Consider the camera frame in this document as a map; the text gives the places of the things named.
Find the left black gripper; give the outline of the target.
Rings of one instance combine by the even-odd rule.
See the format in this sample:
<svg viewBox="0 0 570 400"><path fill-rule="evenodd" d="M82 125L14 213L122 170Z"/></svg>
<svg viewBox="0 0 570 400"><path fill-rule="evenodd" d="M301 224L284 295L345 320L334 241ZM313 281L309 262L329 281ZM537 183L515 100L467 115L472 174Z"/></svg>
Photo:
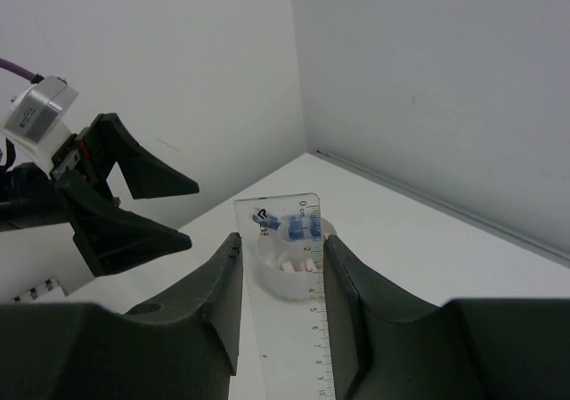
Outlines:
<svg viewBox="0 0 570 400"><path fill-rule="evenodd" d="M197 194L198 183L144 149L116 113L67 133L51 157L50 177L74 230L73 241L96 277L123 273L192 247L175 229L120 208L107 178L118 164L135 200Z"/></svg>

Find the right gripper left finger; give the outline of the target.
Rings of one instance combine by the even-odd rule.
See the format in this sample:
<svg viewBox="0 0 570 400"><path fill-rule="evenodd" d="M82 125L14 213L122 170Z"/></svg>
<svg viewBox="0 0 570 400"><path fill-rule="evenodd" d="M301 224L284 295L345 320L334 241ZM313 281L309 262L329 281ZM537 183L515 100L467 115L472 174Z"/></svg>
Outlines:
<svg viewBox="0 0 570 400"><path fill-rule="evenodd" d="M1 308L4 399L225 399L237 372L242 240L125 314L93 303Z"/></svg>

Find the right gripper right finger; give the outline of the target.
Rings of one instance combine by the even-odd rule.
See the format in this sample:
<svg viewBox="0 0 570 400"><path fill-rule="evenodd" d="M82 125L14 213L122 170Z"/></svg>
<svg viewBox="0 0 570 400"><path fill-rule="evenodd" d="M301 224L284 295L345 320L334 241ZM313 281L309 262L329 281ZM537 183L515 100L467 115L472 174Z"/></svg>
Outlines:
<svg viewBox="0 0 570 400"><path fill-rule="evenodd" d="M565 298L456 298L435 306L324 243L339 399L566 399Z"/></svg>

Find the small blue-capped glue bottle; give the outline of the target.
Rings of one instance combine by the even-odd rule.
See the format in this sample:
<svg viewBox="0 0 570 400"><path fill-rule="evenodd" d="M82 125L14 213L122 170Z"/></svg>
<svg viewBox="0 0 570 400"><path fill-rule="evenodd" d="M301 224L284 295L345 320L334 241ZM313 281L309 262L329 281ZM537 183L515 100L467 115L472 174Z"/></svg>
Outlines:
<svg viewBox="0 0 570 400"><path fill-rule="evenodd" d="M318 216L290 216L287 235L291 241L317 239L322 236L321 219Z"/></svg>

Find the clear plastic ruler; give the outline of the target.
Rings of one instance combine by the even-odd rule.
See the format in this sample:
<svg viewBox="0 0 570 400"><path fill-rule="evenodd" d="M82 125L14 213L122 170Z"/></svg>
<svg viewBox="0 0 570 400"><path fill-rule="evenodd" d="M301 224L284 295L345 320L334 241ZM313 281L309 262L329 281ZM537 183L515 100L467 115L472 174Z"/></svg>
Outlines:
<svg viewBox="0 0 570 400"><path fill-rule="evenodd" d="M304 193L239 199L234 202L234 214L242 240L247 292L267 397L332 399L335 383L324 292L323 229L320 238L304 240L312 243L318 257L316 296L306 300L280 299L253 279L257 239L263 234L251 219L256 208L265 208L278 218L321 218L320 198L315 193Z"/></svg>

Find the pink eraser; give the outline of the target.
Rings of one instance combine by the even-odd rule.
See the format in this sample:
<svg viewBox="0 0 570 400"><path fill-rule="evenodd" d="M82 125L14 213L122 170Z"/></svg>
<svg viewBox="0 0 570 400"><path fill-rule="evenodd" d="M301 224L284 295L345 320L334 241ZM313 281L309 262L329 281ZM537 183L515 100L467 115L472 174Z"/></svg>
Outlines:
<svg viewBox="0 0 570 400"><path fill-rule="evenodd" d="M305 273L306 261L285 261L281 263L281 270L285 273Z"/></svg>

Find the clear blue pen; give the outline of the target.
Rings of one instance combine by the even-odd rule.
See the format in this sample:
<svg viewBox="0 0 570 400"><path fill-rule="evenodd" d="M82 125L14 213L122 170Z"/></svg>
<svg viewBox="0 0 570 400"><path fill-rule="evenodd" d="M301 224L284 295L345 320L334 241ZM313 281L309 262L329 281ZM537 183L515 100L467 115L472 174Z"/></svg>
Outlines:
<svg viewBox="0 0 570 400"><path fill-rule="evenodd" d="M270 214L265 208L256 208L251 219L259 225L262 232L277 231L281 225L280 219Z"/></svg>

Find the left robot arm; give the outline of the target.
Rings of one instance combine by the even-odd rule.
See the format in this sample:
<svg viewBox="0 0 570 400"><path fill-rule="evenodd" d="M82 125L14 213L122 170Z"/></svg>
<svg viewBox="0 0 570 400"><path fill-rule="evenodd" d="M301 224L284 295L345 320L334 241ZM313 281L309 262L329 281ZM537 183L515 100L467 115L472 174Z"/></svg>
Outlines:
<svg viewBox="0 0 570 400"><path fill-rule="evenodd" d="M191 247L188 235L120 207L107 183L118 166L131 196L156 199L199 192L199 185L146 151L115 113L70 134L49 172L33 162L1 169L4 232L68 223L94 276L123 273Z"/></svg>

